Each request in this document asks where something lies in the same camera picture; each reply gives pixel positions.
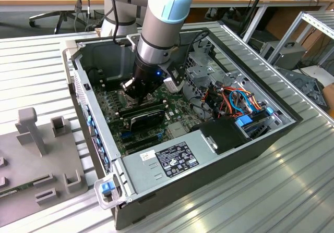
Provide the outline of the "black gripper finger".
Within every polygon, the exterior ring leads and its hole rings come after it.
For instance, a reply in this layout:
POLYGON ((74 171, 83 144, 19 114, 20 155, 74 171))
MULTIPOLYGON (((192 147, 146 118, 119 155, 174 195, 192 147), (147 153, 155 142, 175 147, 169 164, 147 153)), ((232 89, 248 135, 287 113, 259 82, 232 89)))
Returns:
POLYGON ((141 83, 135 78, 131 78, 126 82, 121 83, 121 87, 125 94, 137 101, 140 105, 143 102, 143 90, 141 83))

